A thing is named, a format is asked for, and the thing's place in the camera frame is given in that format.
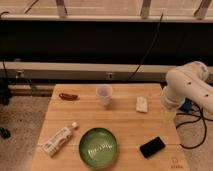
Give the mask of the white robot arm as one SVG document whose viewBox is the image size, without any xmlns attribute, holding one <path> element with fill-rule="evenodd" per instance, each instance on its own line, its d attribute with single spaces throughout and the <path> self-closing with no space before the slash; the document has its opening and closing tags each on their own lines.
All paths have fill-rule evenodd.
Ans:
<svg viewBox="0 0 213 171">
<path fill-rule="evenodd" d="M 179 109 L 188 98 L 213 115 L 213 87 L 206 83 L 208 67 L 193 61 L 170 69 L 165 77 L 167 85 L 161 93 L 161 103 L 167 111 Z"/>
</svg>

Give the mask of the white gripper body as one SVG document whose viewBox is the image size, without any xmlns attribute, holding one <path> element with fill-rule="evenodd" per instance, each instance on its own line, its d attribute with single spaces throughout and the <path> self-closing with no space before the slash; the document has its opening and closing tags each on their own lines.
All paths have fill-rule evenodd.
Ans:
<svg viewBox="0 0 213 171">
<path fill-rule="evenodd" d="M 163 88 L 161 93 L 161 103 L 165 108 L 166 119 L 173 120 L 176 116 L 176 111 L 184 102 L 184 98 L 174 93 L 169 86 Z"/>
</svg>

